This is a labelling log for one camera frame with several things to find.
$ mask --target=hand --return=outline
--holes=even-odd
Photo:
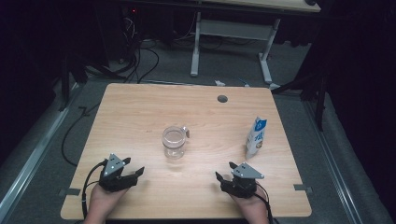
[[[107,216],[113,211],[126,191],[128,191],[128,189],[108,192],[100,185],[95,185],[91,193],[90,208],[84,224],[105,223]]]
[[[267,200],[267,197],[259,186],[257,187],[256,194],[263,197]],[[268,224],[268,215],[267,215],[267,207],[265,206],[264,202],[256,197],[252,196],[248,199],[238,198],[231,195],[231,198],[236,202],[239,209],[242,212],[242,215],[247,220],[249,224]]]

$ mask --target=table top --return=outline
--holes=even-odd
[[[309,6],[305,0],[203,0],[203,2],[233,4],[246,7],[268,7],[302,12],[320,12],[318,4]]]
[[[219,95],[228,98],[218,101]],[[267,119],[263,146],[245,159],[248,132],[257,116]],[[184,156],[167,159],[162,134],[169,126],[190,130]],[[122,175],[145,172],[109,218],[238,218],[230,196],[220,190],[215,172],[232,178],[229,161],[246,161],[262,173],[275,217],[307,217],[311,207],[278,115],[265,88],[110,84],[82,152],[71,189],[82,189],[93,166],[110,153],[130,157]],[[99,179],[102,168],[92,174]],[[87,200],[92,186],[87,189]],[[82,218],[81,196],[65,198],[61,216]]]

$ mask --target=gray floor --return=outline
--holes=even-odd
[[[251,87],[268,87],[263,82],[262,71],[257,53],[263,46],[262,42],[247,45],[235,45],[231,42],[223,43],[217,49],[216,42],[203,43],[200,61],[200,74],[190,77],[192,46],[173,45],[167,47],[157,43],[152,50],[158,53],[158,66],[142,81],[166,81],[198,85],[215,85],[220,80],[226,86],[244,86],[238,78],[243,79]],[[154,42],[145,42],[144,46],[154,46]],[[281,85],[292,81],[304,59],[308,47],[292,48],[288,43],[273,45],[268,61],[275,84]],[[138,75],[142,76],[156,63],[156,56],[145,49],[141,50],[141,64]],[[69,187],[75,172],[75,167],[64,161],[61,145],[68,128],[81,115],[80,106],[90,108],[101,101],[106,85],[117,82],[105,77],[91,76],[84,86],[79,86],[78,95],[68,107],[68,113],[45,148],[45,156],[39,160],[33,178],[25,189],[21,189],[21,197],[14,203],[11,213],[4,219],[4,223],[74,223],[75,220],[63,220],[60,211],[64,202],[62,190]],[[351,145],[332,108],[329,97],[326,98],[326,110],[323,117],[324,132],[319,133],[312,124],[310,108],[313,103],[301,102],[297,91],[287,91],[275,95],[285,132],[297,162],[304,184],[308,187],[309,202],[312,206],[310,217],[283,218],[281,224],[286,223],[393,223],[388,212],[378,200],[370,179],[364,173]],[[50,129],[53,121],[60,115],[61,105],[58,97],[46,111],[32,130],[26,134],[18,147],[13,151],[7,162],[1,167],[2,180],[0,182],[0,197],[7,197],[9,189],[15,183],[16,176],[23,165],[37,150],[37,144],[42,140],[45,132]],[[78,162],[79,155],[84,148],[85,141],[91,129],[95,111],[84,117],[71,130],[65,140],[66,156],[70,161]],[[340,199],[343,191],[337,188],[333,178],[333,170],[328,166],[329,160],[323,151],[328,147],[348,187],[353,203],[357,208],[360,220],[353,221],[347,206]],[[231,220],[215,221],[216,223],[231,223]]]

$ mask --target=metal leg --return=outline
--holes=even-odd
[[[194,52],[192,53],[192,63],[191,63],[192,77],[198,76],[200,35],[201,35],[201,12],[197,12],[197,22],[195,27],[195,45],[194,45]]]
[[[280,23],[280,19],[276,19],[272,27],[272,30],[269,34],[267,45],[265,46],[265,49],[262,51],[262,53],[259,53],[260,64],[262,66],[262,75],[264,76],[264,81],[268,84],[272,83],[272,78],[271,78],[270,70],[268,69],[267,57],[270,52],[271,46],[274,42],[279,23]]]

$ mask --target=human hand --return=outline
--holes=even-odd
[[[105,223],[107,216],[113,211],[126,191],[128,191],[128,189],[108,192],[100,185],[95,185],[91,193],[90,208],[84,224]]]
[[[257,187],[256,194],[267,200],[267,197],[259,186]],[[236,202],[242,215],[249,224],[268,224],[267,207],[265,203],[258,197],[252,196],[248,199],[238,198],[230,194],[231,198]]]

